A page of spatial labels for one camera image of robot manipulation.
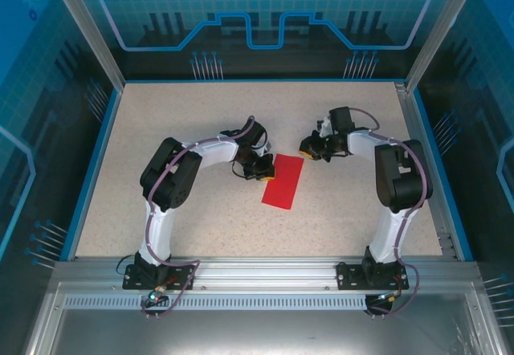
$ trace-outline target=robotic arm base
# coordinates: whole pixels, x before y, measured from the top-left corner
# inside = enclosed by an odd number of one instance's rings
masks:
[[[166,289],[180,291],[187,281],[187,276],[193,271],[194,265],[188,267],[168,267],[164,264],[154,265],[146,262],[136,253],[134,264],[125,269],[123,289],[152,290],[165,285]],[[192,280],[187,289],[193,288]]]
[[[409,289],[406,269],[398,262],[377,263],[369,247],[361,264],[339,263],[336,266],[340,291],[394,291]]]

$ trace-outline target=enclosure wall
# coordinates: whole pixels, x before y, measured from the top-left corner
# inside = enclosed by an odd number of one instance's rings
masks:
[[[514,0],[467,0],[419,85],[486,279],[514,275],[513,11]]]
[[[21,353],[113,91],[61,0],[0,6],[0,349]]]
[[[446,0],[84,0],[128,80],[404,78]]]

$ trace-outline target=beige work surface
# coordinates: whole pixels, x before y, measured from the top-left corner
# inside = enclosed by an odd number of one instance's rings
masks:
[[[379,133],[408,137],[393,83],[256,82],[128,84],[100,169],[77,256],[122,256],[139,249],[145,200],[139,178],[164,138],[198,141],[240,129],[251,114],[273,153],[299,156],[300,141],[332,108],[363,108]],[[372,123],[353,114],[357,126]],[[362,255],[381,205],[373,164],[362,157],[304,161],[291,210],[261,203],[266,183],[236,177],[229,163],[198,173],[177,212],[172,254],[192,256]],[[412,222],[403,253],[441,255],[430,209]]]

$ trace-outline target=red rectangle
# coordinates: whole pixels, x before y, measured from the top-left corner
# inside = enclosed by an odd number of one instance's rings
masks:
[[[264,191],[263,203],[291,209],[303,164],[303,158],[277,154],[273,163],[275,179],[268,182]]]

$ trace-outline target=purple cable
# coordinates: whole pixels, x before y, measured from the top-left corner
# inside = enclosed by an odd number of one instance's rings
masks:
[[[373,114],[371,114],[370,112],[367,112],[366,110],[362,110],[361,108],[349,108],[349,109],[352,112],[361,112],[362,114],[365,114],[366,116],[368,116],[369,118],[371,118],[373,120],[373,122],[375,123],[375,127],[370,129],[370,131],[376,132],[380,128],[380,123],[378,122],[378,119],[375,118],[375,116]]]
[[[167,313],[170,313],[177,306],[178,302],[180,301],[180,299],[184,295],[184,292],[186,291],[187,287],[190,285],[191,280],[193,280],[194,274],[198,270],[198,267],[200,267],[200,260],[186,261],[186,262],[183,262],[183,263],[169,263],[169,262],[161,260],[161,259],[159,259],[159,257],[157,257],[157,255],[153,251],[152,246],[150,244],[150,225],[152,224],[153,216],[155,215],[155,204],[152,202],[153,195],[157,191],[157,188],[159,187],[159,185],[164,181],[166,175],[171,171],[171,169],[175,166],[175,164],[178,162],[178,160],[180,160],[182,158],[182,156],[184,154],[186,154],[191,149],[194,149],[194,148],[196,148],[199,145],[208,144],[208,143],[211,143],[211,142],[233,141],[233,140],[237,140],[240,137],[245,136],[250,131],[250,129],[253,127],[253,125],[255,123],[254,116],[249,116],[248,120],[251,120],[250,125],[244,131],[240,132],[239,134],[237,134],[235,136],[232,136],[232,137],[220,137],[220,136],[218,136],[218,137],[214,137],[214,138],[207,138],[205,140],[201,140],[201,141],[195,142],[195,143],[187,146],[183,150],[181,150],[177,154],[177,156],[175,156],[175,158],[173,160],[171,160],[171,162],[166,166],[166,169],[164,169],[164,171],[162,172],[161,176],[159,176],[159,178],[155,181],[155,184],[153,184],[153,187],[150,190],[150,193],[148,195],[148,204],[150,206],[150,215],[148,217],[148,221],[146,222],[146,228],[145,228],[145,244],[146,244],[146,248],[148,249],[148,253],[150,253],[150,256],[152,256],[157,262],[159,262],[159,263],[161,263],[163,265],[166,265],[167,267],[187,267],[189,265],[194,265],[194,269],[191,272],[191,274],[187,277],[187,281],[184,284],[184,287],[182,288],[180,293],[178,294],[177,299],[175,299],[175,301],[165,311],[163,311],[161,314],[156,314],[156,317],[158,317],[159,315],[165,315]],[[141,311],[146,316],[150,316],[147,313],[146,308],[145,308],[145,305],[146,305],[147,301],[148,301],[148,299],[146,299],[143,302],[143,304],[141,305]]]
[[[400,145],[408,154],[409,156],[412,158],[412,160],[414,161],[415,165],[416,165],[416,168],[418,168],[418,171],[419,171],[419,174],[421,176],[421,181],[422,181],[422,194],[421,194],[421,197],[419,199],[419,201],[416,203],[416,205],[414,205],[412,208],[410,208],[403,220],[402,220],[402,223],[400,224],[400,229],[398,230],[398,234],[396,235],[396,239],[394,241],[394,257],[395,259],[400,263],[400,265],[404,266],[404,267],[408,267],[408,268],[411,268],[415,275],[416,275],[416,285],[414,286],[414,290],[412,291],[412,295],[411,297],[407,300],[407,302],[402,305],[399,309],[397,309],[396,311],[393,311],[393,312],[388,312],[387,313],[387,316],[395,316],[397,315],[398,313],[400,313],[401,311],[403,311],[405,308],[407,308],[409,306],[410,303],[412,303],[412,301],[414,300],[414,298],[416,297],[416,295],[418,294],[418,290],[419,290],[419,282],[420,282],[420,278],[419,278],[419,271],[418,269],[412,265],[412,264],[408,264],[406,262],[404,262],[402,260],[402,258],[400,257],[400,255],[398,254],[398,248],[399,248],[399,245],[400,245],[400,240],[402,239],[402,235],[403,235],[403,231],[405,230],[406,228],[406,225],[407,225],[407,219],[409,218],[409,216],[411,214],[413,214],[416,210],[418,210],[419,208],[422,207],[423,203],[425,202],[426,200],[426,195],[428,194],[428,182],[427,182],[427,179],[426,179],[426,172],[425,170],[423,169],[423,165],[421,163],[421,161],[419,160],[418,156],[416,156],[416,154],[414,153],[414,151],[407,145],[405,145],[403,142],[399,141],[399,140],[396,140],[394,138],[388,138],[388,137],[384,137],[384,136],[381,136],[379,134],[375,134],[373,133],[374,130],[376,129],[379,129],[380,128],[380,125],[378,124],[378,121],[377,119],[372,115],[370,114],[369,112],[367,112],[366,110],[362,110],[360,108],[350,108],[350,110],[353,110],[353,111],[356,111],[356,112],[362,112],[364,113],[366,116],[368,116],[369,118],[371,118],[375,124],[377,124],[377,127],[375,129],[370,129],[369,130],[369,134],[380,140],[380,141],[385,141],[385,142],[394,142],[398,145]]]

